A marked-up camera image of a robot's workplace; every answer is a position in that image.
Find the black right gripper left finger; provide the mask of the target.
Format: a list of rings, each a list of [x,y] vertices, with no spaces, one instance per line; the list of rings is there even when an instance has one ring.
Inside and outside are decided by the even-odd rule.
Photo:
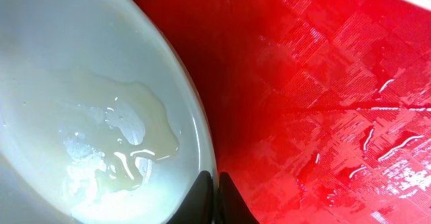
[[[167,224],[211,224],[213,196],[211,174],[208,171],[202,171]]]

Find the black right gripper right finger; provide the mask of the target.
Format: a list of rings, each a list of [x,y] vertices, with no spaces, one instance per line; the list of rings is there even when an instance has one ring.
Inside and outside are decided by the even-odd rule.
[[[227,172],[219,175],[217,208],[222,224],[259,224]]]

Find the light green plate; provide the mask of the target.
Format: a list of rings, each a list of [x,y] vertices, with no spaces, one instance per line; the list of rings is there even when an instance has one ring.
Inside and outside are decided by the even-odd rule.
[[[2,223],[167,223],[202,171],[193,84],[133,0],[1,0]]]

